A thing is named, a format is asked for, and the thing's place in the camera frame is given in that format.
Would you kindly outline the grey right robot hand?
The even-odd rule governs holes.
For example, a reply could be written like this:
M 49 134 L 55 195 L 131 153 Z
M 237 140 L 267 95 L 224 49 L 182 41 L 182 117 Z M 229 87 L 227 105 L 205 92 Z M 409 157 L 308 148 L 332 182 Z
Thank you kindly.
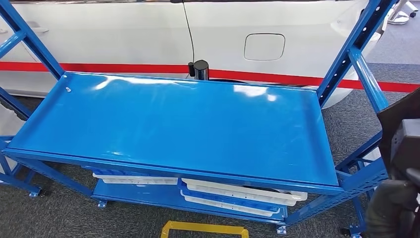
M 366 211 L 369 238 L 420 236 L 420 171 L 407 169 L 407 179 L 386 179 L 376 188 Z

